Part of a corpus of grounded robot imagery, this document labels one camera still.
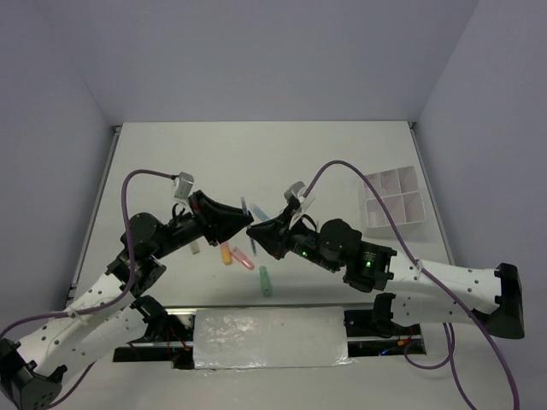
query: gray wall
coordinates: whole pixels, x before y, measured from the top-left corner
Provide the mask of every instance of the gray wall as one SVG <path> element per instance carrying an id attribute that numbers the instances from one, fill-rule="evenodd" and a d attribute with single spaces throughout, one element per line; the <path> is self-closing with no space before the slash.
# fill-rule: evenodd
<path id="1" fill-rule="evenodd" d="M 36 3 L 120 124 L 416 120 L 477 2 Z"/>
<path id="2" fill-rule="evenodd" d="M 33 5 L 2 1 L 0 61 L 4 328 L 10 320 L 62 307 L 112 131 Z"/>
<path id="3" fill-rule="evenodd" d="M 526 339 L 500 344 L 524 409 L 547 385 L 546 21 L 543 0 L 480 1 L 417 131 L 456 261 L 520 268 Z"/>

